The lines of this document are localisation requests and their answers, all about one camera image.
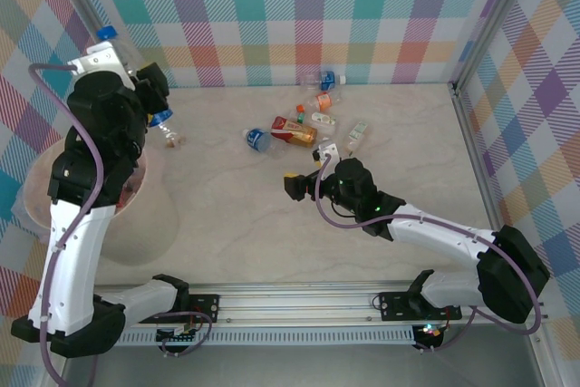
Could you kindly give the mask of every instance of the bottle label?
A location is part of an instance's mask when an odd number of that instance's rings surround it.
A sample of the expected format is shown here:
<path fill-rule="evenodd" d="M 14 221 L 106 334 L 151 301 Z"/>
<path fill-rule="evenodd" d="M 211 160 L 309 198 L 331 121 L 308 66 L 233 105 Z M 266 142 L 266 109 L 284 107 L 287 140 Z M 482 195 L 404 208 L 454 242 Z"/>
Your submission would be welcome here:
<path fill-rule="evenodd" d="M 351 130 L 348 136 L 352 140 L 359 140 L 367 127 L 369 127 L 369 125 L 366 122 L 361 121 Z"/>
<path fill-rule="evenodd" d="M 320 74 L 320 89 L 328 91 L 334 88 L 335 79 L 333 72 L 324 72 Z"/>
<path fill-rule="evenodd" d="M 155 127 L 160 125 L 166 119 L 168 119 L 171 115 L 173 115 L 173 111 L 171 109 L 167 109 L 163 112 L 157 112 L 155 115 L 151 117 L 151 122 L 149 123 L 149 127 Z"/>
<path fill-rule="evenodd" d="M 315 112 L 312 114 L 312 121 L 321 122 L 322 124 L 328 124 L 329 126 L 334 126 L 336 124 L 336 118 L 326 115 L 325 113 Z"/>
<path fill-rule="evenodd" d="M 330 94 L 328 92 L 321 92 L 316 96 L 318 100 L 318 110 L 319 111 L 326 111 L 333 105 L 333 101 L 330 98 Z"/>
<path fill-rule="evenodd" d="M 265 131 L 262 129 L 252 129 L 247 133 L 246 140 L 247 145 L 249 145 L 252 149 L 259 151 L 257 149 L 257 142 L 260 138 L 262 138 L 266 134 Z"/>

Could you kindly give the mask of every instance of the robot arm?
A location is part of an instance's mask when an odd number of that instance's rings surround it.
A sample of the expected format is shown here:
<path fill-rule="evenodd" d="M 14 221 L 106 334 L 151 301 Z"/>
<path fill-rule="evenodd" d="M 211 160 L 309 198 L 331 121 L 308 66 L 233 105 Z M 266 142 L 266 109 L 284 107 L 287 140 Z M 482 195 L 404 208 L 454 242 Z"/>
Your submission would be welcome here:
<path fill-rule="evenodd" d="M 94 280 L 102 241 L 115 214 L 125 181 L 137 167 L 145 142 L 148 114 L 168 108 L 169 87 L 157 64 L 130 77 L 110 43 L 93 46 L 90 55 L 71 61 L 80 74 L 68 106 L 88 131 L 101 154 L 104 181 L 100 194 L 59 254 L 49 296 L 47 332 L 51 350 L 67 358 L 104 353 L 123 329 L 158 313 L 189 309 L 189 286 L 169 276 L 155 276 L 129 291 L 94 295 Z M 48 252 L 91 195 L 96 178 L 92 155 L 75 128 L 54 161 L 48 195 L 51 237 Z M 43 282 L 28 316 L 16 319 L 12 334 L 39 342 Z"/>
<path fill-rule="evenodd" d="M 466 268 L 465 272 L 450 274 L 423 271 L 408 292 L 410 301 L 414 299 L 412 305 L 418 316 L 433 307 L 478 305 L 486 306 L 509 322 L 523 324 L 526 321 L 533 302 L 524 283 L 506 259 L 479 241 L 483 238 L 501 248 L 519 266 L 538 296 L 549 273 L 518 230 L 504 226 L 499 232 L 493 232 L 436 218 L 401 198 L 378 190 L 371 172 L 358 159 L 340 160 L 337 153 L 326 150 L 332 151 L 333 144 L 314 154 L 321 162 L 330 159 L 319 170 L 323 172 L 319 198 L 326 197 L 350 210 L 354 220 L 362 223 L 362 230 L 371 236 L 440 252 Z M 285 191 L 297 201 L 304 199 L 306 194 L 314 200 L 319 171 L 308 176 L 286 176 Z M 390 215 L 396 218 L 377 219 Z"/>

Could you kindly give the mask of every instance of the table surface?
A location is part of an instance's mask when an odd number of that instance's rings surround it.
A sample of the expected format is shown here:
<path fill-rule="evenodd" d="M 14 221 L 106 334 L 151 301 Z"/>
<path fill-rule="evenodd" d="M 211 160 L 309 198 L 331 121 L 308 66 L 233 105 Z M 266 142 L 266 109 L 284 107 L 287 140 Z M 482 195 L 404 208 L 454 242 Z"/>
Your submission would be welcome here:
<path fill-rule="evenodd" d="M 435 252 L 331 227 L 314 202 L 285 194 L 285 173 L 315 170 L 311 150 L 290 146 L 273 160 L 248 148 L 241 131 L 268 128 L 305 96 L 298 87 L 173 90 L 170 105 L 188 137 L 180 150 L 162 151 L 177 238 L 146 265 L 101 257 L 97 284 L 138 284 L 160 273 L 190 283 L 400 280 L 427 268 L 457 269 Z M 433 215 L 488 227 L 447 85 L 346 85 L 343 97 L 330 110 L 335 138 L 342 141 L 357 121 L 370 123 L 355 157 L 380 190 Z M 325 210 L 333 213 L 327 201 Z"/>

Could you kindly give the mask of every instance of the plaid fabric backdrop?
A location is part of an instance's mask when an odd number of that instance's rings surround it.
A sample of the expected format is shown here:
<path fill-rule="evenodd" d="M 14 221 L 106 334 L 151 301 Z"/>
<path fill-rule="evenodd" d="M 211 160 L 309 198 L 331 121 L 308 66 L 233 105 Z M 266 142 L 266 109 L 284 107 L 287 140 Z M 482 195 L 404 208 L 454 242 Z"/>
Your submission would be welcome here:
<path fill-rule="evenodd" d="M 556 278 L 551 325 L 580 380 L 580 0 L 517 0 L 467 92 L 502 216 Z"/>
<path fill-rule="evenodd" d="M 172 86 L 447 82 L 485 1 L 93 0 Z"/>
<path fill-rule="evenodd" d="M 0 11 L 0 385 L 23 387 L 42 362 L 38 345 L 14 339 L 10 326 L 32 306 L 46 247 L 20 227 L 11 207 L 31 162 L 68 127 L 26 69 L 78 57 L 91 37 L 69 0 L 0 0 Z M 68 73 L 44 79 L 61 98 L 72 88 Z"/>

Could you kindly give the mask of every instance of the purple cable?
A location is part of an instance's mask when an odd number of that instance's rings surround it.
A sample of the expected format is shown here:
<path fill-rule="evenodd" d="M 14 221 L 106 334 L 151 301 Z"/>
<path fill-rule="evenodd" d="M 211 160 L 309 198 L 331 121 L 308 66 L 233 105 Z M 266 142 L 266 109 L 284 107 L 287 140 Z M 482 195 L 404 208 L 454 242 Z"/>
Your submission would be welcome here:
<path fill-rule="evenodd" d="M 203 319 L 208 322 L 208 330 L 206 331 L 206 333 L 204 334 L 202 339 L 199 342 L 188 346 L 188 348 L 186 348 L 185 351 L 182 351 L 180 353 L 170 353 L 165 348 L 165 343 L 167 343 L 168 339 L 165 339 L 161 342 L 161 349 L 163 350 L 165 355 L 168 355 L 170 357 L 182 357 L 183 355 L 187 355 L 188 353 L 193 353 L 196 349 L 198 349 L 208 339 L 209 334 L 211 333 L 211 327 L 213 325 L 213 322 L 211 322 L 211 317 L 209 317 L 207 314 L 201 313 L 201 312 L 159 313 L 159 314 L 155 314 L 153 317 L 173 317 L 173 316 L 199 316 L 199 317 L 203 317 Z"/>
<path fill-rule="evenodd" d="M 382 217 L 369 219 L 368 221 L 359 222 L 356 224 L 341 224 L 340 222 L 336 222 L 336 221 L 333 221 L 332 219 L 330 219 L 328 217 L 328 215 L 326 215 L 326 213 L 324 213 L 323 206 L 322 206 L 322 203 L 320 201 L 321 175 L 324 173 L 324 169 L 331 161 L 331 156 L 329 154 L 327 154 L 326 157 L 328 159 L 326 159 L 326 161 L 324 162 L 324 165 L 320 168 L 320 171 L 318 172 L 318 175 L 316 176 L 316 183 L 314 185 L 314 198 L 316 200 L 316 208 L 318 208 L 318 212 L 320 213 L 320 215 L 323 217 L 323 219 L 326 222 L 328 222 L 331 226 L 334 226 L 334 227 L 348 229 L 348 228 L 360 228 L 360 227 L 370 226 L 371 224 L 385 221 L 387 219 L 412 219 L 412 220 L 416 220 L 416 221 L 428 222 L 430 224 L 433 224 L 434 226 L 443 227 L 443 228 L 446 228 L 447 230 L 455 231 L 457 233 L 460 233 L 461 235 L 464 235 L 466 237 L 471 237 L 472 239 L 477 240 L 478 242 L 481 242 L 482 244 L 484 244 L 488 248 L 495 251 L 504 260 L 506 260 L 507 263 L 512 267 L 512 269 L 514 269 L 514 271 L 516 272 L 519 279 L 522 280 L 522 283 L 524 284 L 524 287 L 526 288 L 526 290 L 529 294 L 529 297 L 532 300 L 532 304 L 534 305 L 534 315 L 535 315 L 536 319 L 534 320 L 534 324 L 531 326 L 531 328 L 529 328 L 527 330 L 523 330 L 521 328 L 513 327 L 510 324 L 506 324 L 505 322 L 502 322 L 499 319 L 497 319 L 493 316 L 490 316 L 489 314 L 482 313 L 477 307 L 471 307 L 473 309 L 473 314 L 471 315 L 471 317 L 475 317 L 475 314 L 479 314 L 479 315 L 485 317 L 486 319 L 488 319 L 489 321 L 492 321 L 493 323 L 495 323 L 495 324 L 501 326 L 502 328 L 510 331 L 511 333 L 515 333 L 515 334 L 530 335 L 530 334 L 535 333 L 539 329 L 540 325 L 542 324 L 542 311 L 540 308 L 540 303 L 537 301 L 536 292 L 534 292 L 534 288 L 530 284 L 530 282 L 527 279 L 524 272 L 517 265 L 517 263 L 510 256 L 508 256 L 501 248 L 496 247 L 495 245 L 493 245 L 493 243 L 489 242 L 488 240 L 484 239 L 483 237 L 477 236 L 475 233 L 473 233 L 471 231 L 468 231 L 464 228 L 454 226 L 450 223 L 439 221 L 438 219 L 433 219 L 433 218 L 429 218 L 429 217 L 421 217 L 419 215 L 408 215 L 408 214 L 396 214 L 395 213 L 394 215 L 384 215 Z M 465 328 L 466 330 L 467 330 L 467 327 L 469 325 L 471 325 L 471 322 L 468 322 L 466 324 L 466 328 Z"/>
<path fill-rule="evenodd" d="M 44 283 L 43 283 L 43 297 L 41 300 L 41 321 L 40 321 L 40 352 L 43 357 L 44 367 L 48 374 L 53 378 L 53 380 L 60 386 L 66 386 L 67 382 L 64 380 L 61 375 L 54 369 L 53 363 L 51 362 L 50 354 L 48 353 L 48 308 L 49 308 L 49 301 L 50 301 L 50 293 L 51 293 L 51 286 L 53 284 L 54 278 L 54 270 L 56 269 L 56 261 L 58 260 L 58 256 L 60 255 L 64 244 L 69 239 L 71 234 L 77 228 L 79 223 L 81 222 L 82 218 L 91 210 L 91 207 L 97 197 L 99 197 L 99 193 L 101 192 L 103 177 L 104 177 L 104 168 L 102 166 L 102 158 L 101 154 L 99 153 L 99 149 L 95 145 L 94 141 L 89 135 L 89 132 L 82 126 L 81 122 L 76 119 L 73 113 L 69 110 L 69 108 L 61 102 L 61 100 L 50 90 L 48 86 L 43 82 L 43 79 L 38 75 L 37 70 L 56 70 L 61 72 L 73 72 L 76 71 L 76 67 L 74 65 L 50 65 L 49 63 L 33 63 L 28 67 L 28 73 L 30 77 L 32 77 L 34 83 L 43 90 L 46 95 L 50 97 L 53 103 L 56 105 L 58 109 L 60 109 L 66 117 L 71 121 L 72 125 L 76 129 L 79 135 L 81 135 L 82 140 L 89 148 L 89 151 L 92 154 L 92 158 L 94 159 L 94 164 L 97 169 L 97 178 L 94 182 L 94 186 L 92 187 L 91 195 L 87 198 L 84 205 L 82 205 L 81 210 L 74 219 L 72 220 L 69 227 L 64 232 L 63 236 L 60 240 L 55 244 L 57 248 L 55 251 L 52 252 L 50 255 L 50 259 L 48 261 L 48 266 L 46 268 L 46 274 L 44 276 Z M 92 371 L 91 371 L 91 378 L 89 380 L 89 385 L 91 386 L 94 382 L 96 370 L 97 370 L 97 356 L 94 357 L 94 361 L 92 364 Z"/>

